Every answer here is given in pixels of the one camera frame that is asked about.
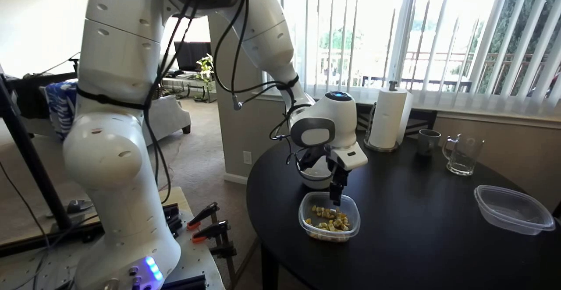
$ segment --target beige wall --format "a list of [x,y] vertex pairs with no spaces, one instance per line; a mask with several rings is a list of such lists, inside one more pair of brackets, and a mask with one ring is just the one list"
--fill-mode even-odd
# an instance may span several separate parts
[[[226,20],[212,16],[209,17],[209,25],[213,45],[216,45],[227,26]],[[228,87],[236,44],[237,38],[231,33],[220,49],[219,76]],[[238,88],[246,88],[260,81],[259,70],[245,54],[241,54],[236,76]],[[251,166],[243,163],[242,152],[252,152],[255,162],[275,144],[275,141],[268,140],[268,134],[282,119],[284,104],[254,100],[235,112],[230,94],[219,91],[218,105],[226,172],[246,177]],[[443,136],[455,136],[461,132],[485,138],[480,162],[527,190],[549,210],[553,210],[561,200],[561,130],[450,118],[438,118],[435,130],[440,131]]]

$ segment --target baseboard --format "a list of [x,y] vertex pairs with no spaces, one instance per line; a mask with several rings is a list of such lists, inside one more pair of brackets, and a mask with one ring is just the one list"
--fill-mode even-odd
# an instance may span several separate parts
[[235,174],[224,173],[224,180],[237,184],[247,185],[247,177],[243,177]]

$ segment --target empty plastic container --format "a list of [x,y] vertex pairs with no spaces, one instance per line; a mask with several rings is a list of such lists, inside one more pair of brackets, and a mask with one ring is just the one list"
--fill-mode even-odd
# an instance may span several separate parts
[[[312,211],[313,206],[333,210],[336,208],[336,206],[333,205],[333,200],[329,199],[329,192],[310,192],[304,196],[304,199],[302,199],[300,204],[298,217],[300,225],[312,238],[316,238],[317,240],[327,240],[329,242],[347,242],[349,238],[355,236],[359,232],[359,209],[356,207],[355,201],[350,197],[342,195],[341,206],[339,206],[339,211],[347,215],[347,219],[350,223],[348,231],[332,232],[314,227],[320,222],[328,223],[329,219],[317,216],[316,212]],[[307,224],[306,219],[311,219],[313,225],[311,226],[310,224]]]
[[475,188],[474,194],[481,214],[494,226],[527,235],[555,229],[549,211],[528,195],[484,185]]

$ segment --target table leg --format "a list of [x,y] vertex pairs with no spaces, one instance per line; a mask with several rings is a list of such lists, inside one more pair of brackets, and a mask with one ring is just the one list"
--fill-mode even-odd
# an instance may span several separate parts
[[261,244],[261,277],[263,278],[263,290],[277,290],[279,263],[263,244]]

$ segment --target black round table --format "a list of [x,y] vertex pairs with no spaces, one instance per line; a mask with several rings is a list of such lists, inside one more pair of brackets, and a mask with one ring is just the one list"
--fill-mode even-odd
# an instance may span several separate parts
[[[363,134],[357,138],[362,146]],[[415,149],[410,138],[393,153],[363,147],[369,162],[349,174],[343,190],[361,226],[343,244],[312,239],[300,226],[298,207],[311,190],[284,163],[286,142],[263,154],[247,180],[247,209],[261,240],[264,289],[277,288],[279,263],[321,290],[561,287],[559,224],[537,236],[489,224],[475,187],[522,190],[481,164],[473,176],[457,176],[440,152],[422,159]]]

